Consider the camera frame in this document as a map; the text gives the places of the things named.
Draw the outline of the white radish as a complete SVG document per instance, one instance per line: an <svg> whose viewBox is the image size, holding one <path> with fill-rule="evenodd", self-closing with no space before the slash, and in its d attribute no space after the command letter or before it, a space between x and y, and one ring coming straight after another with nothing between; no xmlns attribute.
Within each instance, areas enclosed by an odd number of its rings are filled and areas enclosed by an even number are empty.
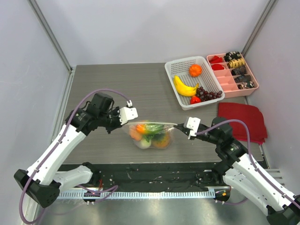
<svg viewBox="0 0 300 225"><path fill-rule="evenodd" d="M152 142L151 140L146 140L146 139L141 139L140 142L139 142L139 147L141 149L147 149L151 146Z"/></svg>

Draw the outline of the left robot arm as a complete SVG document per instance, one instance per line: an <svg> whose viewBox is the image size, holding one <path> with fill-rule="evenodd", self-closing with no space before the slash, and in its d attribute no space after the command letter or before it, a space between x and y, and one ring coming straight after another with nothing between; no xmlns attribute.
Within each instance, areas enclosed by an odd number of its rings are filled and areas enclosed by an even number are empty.
<svg viewBox="0 0 300 225"><path fill-rule="evenodd" d="M99 183L100 171L88 162L67 172L57 171L75 147L98 127L111 133L137 118L131 100L127 100L125 107L114 107L114 99L105 91L88 94L92 100L84 108L77 105L42 156L28 169L16 171L14 179L22 189L21 197L28 195L42 208L47 208L63 191L81 184L95 187Z"/></svg>

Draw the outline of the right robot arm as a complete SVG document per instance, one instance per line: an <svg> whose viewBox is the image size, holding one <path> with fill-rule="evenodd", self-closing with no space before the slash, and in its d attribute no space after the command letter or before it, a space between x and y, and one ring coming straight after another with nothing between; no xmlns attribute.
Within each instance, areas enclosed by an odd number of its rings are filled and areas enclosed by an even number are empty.
<svg viewBox="0 0 300 225"><path fill-rule="evenodd" d="M241 124L246 131L247 146L233 137L231 123ZM174 127L189 140L199 139L216 146L221 159L213 168L212 181L233 187L257 206L271 225L298 225L300 197L286 189L254 159L250 150L250 133L246 124L237 119L216 117L208 127L199 118L188 117Z"/></svg>

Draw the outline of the peach fruit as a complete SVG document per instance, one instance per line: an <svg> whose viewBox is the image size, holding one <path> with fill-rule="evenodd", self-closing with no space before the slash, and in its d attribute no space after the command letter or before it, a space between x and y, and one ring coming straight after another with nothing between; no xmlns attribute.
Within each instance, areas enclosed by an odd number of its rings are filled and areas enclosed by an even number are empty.
<svg viewBox="0 0 300 225"><path fill-rule="evenodd" d="M130 129L129 130L129 135L131 136L132 139L134 139L135 141L140 141L142 139L142 135L137 132L135 129Z"/></svg>

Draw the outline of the clear spotted zip bag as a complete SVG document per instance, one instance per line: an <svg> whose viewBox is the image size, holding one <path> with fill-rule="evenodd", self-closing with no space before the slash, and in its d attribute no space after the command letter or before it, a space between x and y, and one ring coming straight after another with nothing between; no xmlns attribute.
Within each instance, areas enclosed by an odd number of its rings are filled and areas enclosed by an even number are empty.
<svg viewBox="0 0 300 225"><path fill-rule="evenodd" d="M142 150L166 149L173 142L173 130L176 125L176 123L143 120L129 122L122 129Z"/></svg>

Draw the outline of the orange toy pineapple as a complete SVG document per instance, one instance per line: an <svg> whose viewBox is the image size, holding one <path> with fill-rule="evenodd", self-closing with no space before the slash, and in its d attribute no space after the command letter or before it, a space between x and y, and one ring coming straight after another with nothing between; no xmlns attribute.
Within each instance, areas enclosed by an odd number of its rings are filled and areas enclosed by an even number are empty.
<svg viewBox="0 0 300 225"><path fill-rule="evenodd" d="M145 138L146 140L151 140L151 148L164 149L171 143L171 136L167 132L145 135Z"/></svg>

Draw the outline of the yellow orange mango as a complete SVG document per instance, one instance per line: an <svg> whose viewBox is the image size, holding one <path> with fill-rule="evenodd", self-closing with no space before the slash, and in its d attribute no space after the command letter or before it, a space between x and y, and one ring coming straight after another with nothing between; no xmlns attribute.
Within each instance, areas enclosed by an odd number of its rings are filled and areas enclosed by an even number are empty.
<svg viewBox="0 0 300 225"><path fill-rule="evenodd" d="M163 124L154 124L154 123L148 123L148 124L138 124L135 127L136 131L142 135L154 135L157 133L160 133L164 130Z"/></svg>

